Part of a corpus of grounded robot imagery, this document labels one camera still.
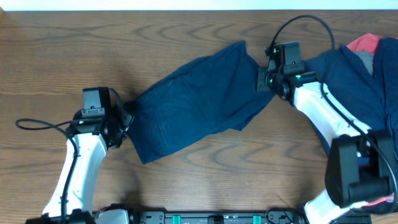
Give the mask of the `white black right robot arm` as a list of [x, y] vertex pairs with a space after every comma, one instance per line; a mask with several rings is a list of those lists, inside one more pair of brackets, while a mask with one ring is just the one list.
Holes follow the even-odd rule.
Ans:
[[351, 214], [397, 211], [397, 162], [388, 130], [357, 118], [320, 74], [305, 71], [299, 60], [271, 60], [259, 68], [256, 90], [276, 94], [302, 112], [330, 148], [326, 189], [304, 205], [302, 222], [336, 223]]

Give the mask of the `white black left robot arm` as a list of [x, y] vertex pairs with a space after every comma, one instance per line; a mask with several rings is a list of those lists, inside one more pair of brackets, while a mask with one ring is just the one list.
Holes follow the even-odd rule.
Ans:
[[67, 155], [52, 198], [39, 218], [26, 223], [129, 223], [128, 212], [117, 209], [93, 214], [93, 196], [103, 159], [109, 148], [118, 148], [127, 137], [134, 117], [119, 106], [79, 110], [62, 133]]

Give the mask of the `navy blue shorts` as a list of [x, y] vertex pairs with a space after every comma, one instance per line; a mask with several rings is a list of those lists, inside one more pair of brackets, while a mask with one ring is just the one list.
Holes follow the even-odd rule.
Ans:
[[197, 58], [153, 84], [123, 108], [134, 120], [129, 137], [143, 164], [211, 134], [240, 131], [273, 98], [257, 92], [259, 66], [239, 41]]

